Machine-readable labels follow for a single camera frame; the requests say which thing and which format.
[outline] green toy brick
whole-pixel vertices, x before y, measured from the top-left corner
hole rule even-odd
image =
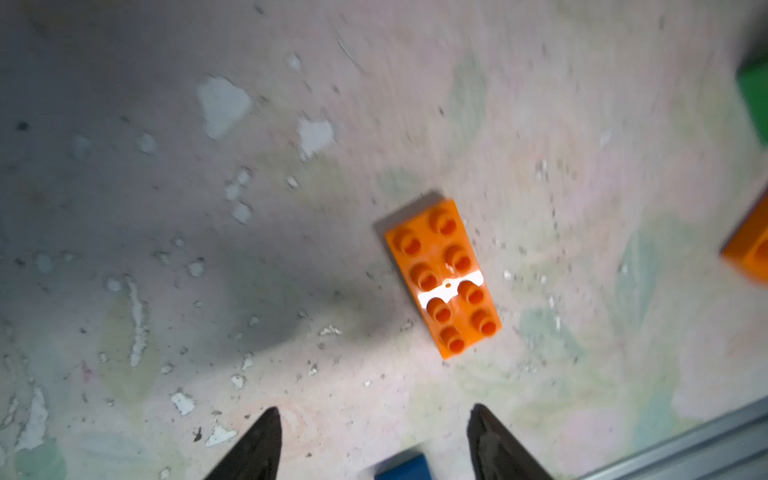
[[[768,145],[768,62],[744,68],[737,80],[757,136]]]

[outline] painted surface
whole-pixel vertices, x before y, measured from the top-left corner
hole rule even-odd
[[[768,296],[717,259],[768,183],[757,0],[144,3],[2,16],[1,480],[203,478],[269,406],[286,478],[414,445],[467,478],[476,402],[574,478],[768,394]],[[334,137],[305,158],[302,118]],[[505,324],[450,362],[372,228],[431,189]]]

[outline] orange stud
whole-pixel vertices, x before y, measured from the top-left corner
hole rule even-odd
[[[502,327],[461,218],[443,200],[385,234],[444,359]]]
[[[768,190],[720,255],[750,279],[768,283]]]

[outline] blue block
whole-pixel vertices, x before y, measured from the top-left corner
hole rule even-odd
[[[392,470],[377,475],[375,480],[432,480],[432,475],[429,473],[427,459],[424,455],[419,455]]]

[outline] orange toy block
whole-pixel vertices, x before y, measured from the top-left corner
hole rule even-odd
[[[385,238],[442,358],[501,329],[453,200],[401,223]]]
[[[768,283],[768,193],[757,202],[720,255],[752,280]]]

